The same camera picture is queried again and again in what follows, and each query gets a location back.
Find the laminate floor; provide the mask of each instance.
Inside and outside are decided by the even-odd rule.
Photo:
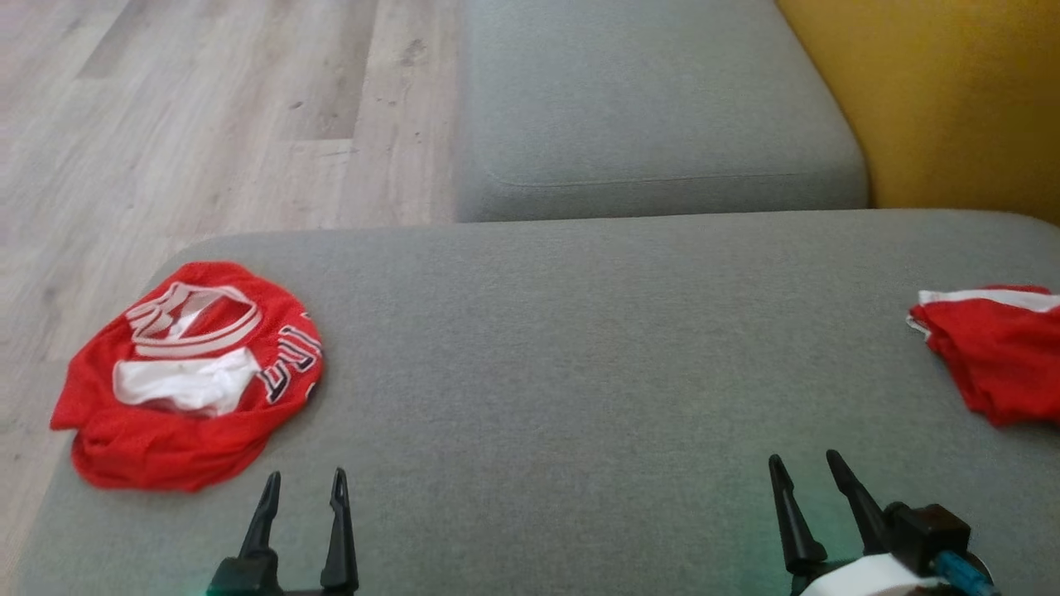
[[[458,2],[0,2],[0,591],[67,361],[167,257],[452,221]]]

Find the yellow cushion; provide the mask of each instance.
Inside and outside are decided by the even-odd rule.
[[[1060,0],[778,0],[878,207],[1060,224]]]

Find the red garment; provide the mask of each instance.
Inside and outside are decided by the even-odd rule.
[[[909,321],[946,361],[969,409],[995,426],[1060,424],[1060,296],[1036,286],[921,292]]]
[[[230,414],[175,411],[166,399],[129,405],[116,395],[122,367],[182,370],[244,349],[249,364]],[[73,357],[51,427],[77,430],[71,458],[96,487],[197,491],[249,466],[322,370],[320,336],[298,299],[235,263],[190,263]]]

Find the gray sofa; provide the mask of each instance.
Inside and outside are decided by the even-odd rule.
[[[858,209],[865,165],[773,0],[467,0],[461,222]]]
[[[64,461],[20,594],[200,594],[272,470],[285,586],[315,585],[332,472],[358,594],[787,594],[766,459],[834,557],[825,450],[878,499],[941,503],[1005,594],[1060,585],[1060,434],[967,410],[904,316],[923,288],[1060,287],[1060,229],[827,211],[276,233],[195,246],[302,298],[326,371],[238,477],[101,491]]]

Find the blue cable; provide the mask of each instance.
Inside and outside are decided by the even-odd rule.
[[[968,596],[1001,596],[986,576],[953,550],[943,550],[935,558],[935,571]]]

